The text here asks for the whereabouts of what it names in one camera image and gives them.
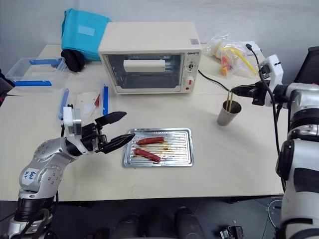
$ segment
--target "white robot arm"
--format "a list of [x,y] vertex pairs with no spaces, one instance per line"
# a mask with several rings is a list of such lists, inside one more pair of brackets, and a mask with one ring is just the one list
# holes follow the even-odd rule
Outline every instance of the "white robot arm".
[[[125,112],[113,112],[95,119],[96,124],[82,127],[79,109],[63,109],[66,137],[62,133],[60,138],[41,144],[32,161],[22,170],[17,210],[10,221],[7,238],[41,233],[51,222],[54,195],[69,163],[83,154],[111,152],[132,140],[134,134],[124,134],[107,142],[106,136],[101,133],[104,125],[117,122],[125,115]],[[47,213],[47,218],[39,212]]]
[[[261,77],[276,104],[289,110],[288,137],[278,156],[276,172],[286,185],[278,239],[319,237],[319,86],[282,84],[283,69],[276,55],[260,65]],[[272,106],[265,84],[257,82],[232,91],[253,98],[252,104]]]

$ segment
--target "baking tray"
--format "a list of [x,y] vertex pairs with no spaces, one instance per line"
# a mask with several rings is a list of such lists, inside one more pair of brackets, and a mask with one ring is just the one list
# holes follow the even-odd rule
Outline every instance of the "baking tray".
[[[188,128],[135,128],[128,133],[135,133],[135,137],[125,145],[123,167],[191,167],[194,162],[191,131]],[[147,145],[137,145],[143,138],[163,136],[165,142]],[[161,157],[160,163],[153,162],[139,155],[133,150],[140,148]]]

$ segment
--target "blue clip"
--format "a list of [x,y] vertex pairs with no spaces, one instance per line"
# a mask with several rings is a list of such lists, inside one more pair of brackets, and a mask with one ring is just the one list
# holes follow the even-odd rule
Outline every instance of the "blue clip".
[[62,96],[62,100],[61,100],[61,104],[60,104],[60,110],[59,110],[59,115],[58,115],[58,119],[59,120],[63,120],[63,107],[66,106],[66,101],[68,99],[69,96],[69,89],[66,88],[64,90],[63,96]]
[[14,81],[15,86],[52,86],[49,81]]
[[109,111],[109,88],[103,86],[103,115],[106,116]]
[[57,68],[62,61],[62,58],[58,59],[34,59],[29,60],[31,65],[51,65],[54,68]]

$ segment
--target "plastic bag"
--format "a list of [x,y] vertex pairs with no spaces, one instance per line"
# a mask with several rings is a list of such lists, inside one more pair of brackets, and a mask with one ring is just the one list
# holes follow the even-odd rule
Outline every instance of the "plastic bag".
[[247,58],[246,46],[231,39],[230,34],[214,36],[207,43],[204,54],[221,60],[222,75],[232,74],[254,78],[258,71]]

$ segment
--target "black cable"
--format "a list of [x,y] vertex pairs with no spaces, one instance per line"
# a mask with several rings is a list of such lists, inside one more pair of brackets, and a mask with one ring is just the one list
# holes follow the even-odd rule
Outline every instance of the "black cable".
[[276,111],[276,119],[277,119],[277,122],[278,122],[280,110],[281,110],[282,108],[283,108],[283,104],[278,104],[278,105],[277,105],[277,111]]
[[287,128],[287,132],[290,131],[291,103],[292,103],[294,97],[295,97],[295,91],[292,91],[290,93],[290,96],[289,96],[289,99],[288,99],[288,103],[287,103],[287,108],[288,108],[288,128]]
[[[251,45],[246,44],[246,47],[248,48],[248,50],[250,50],[254,54],[254,56],[256,58],[256,61],[257,61],[257,64],[258,64],[258,68],[259,68],[259,61],[258,61],[256,53],[251,48]],[[277,153],[279,155],[280,148],[279,148],[279,140],[278,140],[277,117],[276,117],[276,100],[275,100],[275,97],[273,95],[273,92],[270,90],[269,86],[267,85],[266,81],[264,80],[264,78],[263,78],[263,76],[261,74],[261,70],[259,70],[258,73],[259,73],[260,80],[264,84],[264,86],[265,86],[265,88],[266,88],[266,90],[269,93],[270,98],[271,98],[271,103],[272,103],[272,106],[273,106],[273,117],[274,117],[274,127],[275,127],[276,148],[277,148]]]
[[208,79],[208,80],[214,82],[215,84],[218,84],[220,87],[224,88],[225,90],[230,91],[226,86],[224,86],[224,85],[223,85],[222,83],[220,83],[219,81],[213,80],[213,79],[211,79],[211,78],[205,76],[200,70],[198,70],[198,72],[202,75],[202,77],[204,77],[204,78],[206,78],[206,79]]
[[267,228],[267,223],[268,223],[268,218],[267,218],[267,221],[266,221],[266,224],[265,224],[265,227],[264,227],[263,236],[261,237],[261,239],[264,239],[264,235],[265,235],[266,228]]
[[[265,80],[264,80],[264,78],[263,78],[263,76],[261,74],[261,70],[260,70],[260,67],[259,67],[259,61],[258,61],[257,55],[254,52],[254,50],[252,49],[250,44],[246,44],[246,47],[248,48],[248,50],[250,50],[254,54],[254,56],[256,58],[256,61],[257,61],[257,64],[258,64],[258,69],[259,69],[258,73],[259,73],[260,80],[262,81],[263,85],[266,87],[267,92],[269,93],[270,98],[271,98],[271,103],[272,103],[272,106],[273,106],[273,118],[274,118],[276,148],[277,148],[277,154],[279,155],[280,148],[279,148],[277,121],[278,121],[279,113],[280,113],[280,110],[281,110],[282,106],[277,108],[278,111],[276,112],[276,100],[275,100],[275,97],[273,95],[273,92],[270,90],[269,86],[267,85],[267,83],[265,82]],[[281,184],[282,184],[283,190],[285,192],[285,190],[286,190],[286,182],[285,182],[285,180],[283,178],[281,178]]]
[[63,125],[61,125],[61,137],[63,137],[64,136],[64,130],[65,130],[65,128],[64,128],[64,124]]
[[55,204],[54,204],[53,209],[52,209],[52,214],[55,213],[56,208],[58,207],[58,203],[59,203],[59,193],[58,193],[58,191],[56,191],[56,194],[55,194]]
[[0,220],[0,223],[3,222],[5,219],[8,219],[9,217],[13,216],[15,213],[11,213],[10,215],[6,216],[5,218],[2,218]]
[[32,236],[32,239],[38,239],[45,227],[45,225],[47,224],[47,221],[49,219],[50,216],[50,212],[49,210],[47,210],[46,208],[42,208],[39,211],[37,211],[37,213],[32,217],[31,221],[29,221],[26,226],[24,227],[24,229],[21,231],[20,235],[17,237],[17,239],[22,239],[23,236],[25,235],[26,231],[30,228],[30,226],[36,221],[38,220],[38,218],[43,214],[43,221],[40,223],[38,229],[36,230],[35,234]]

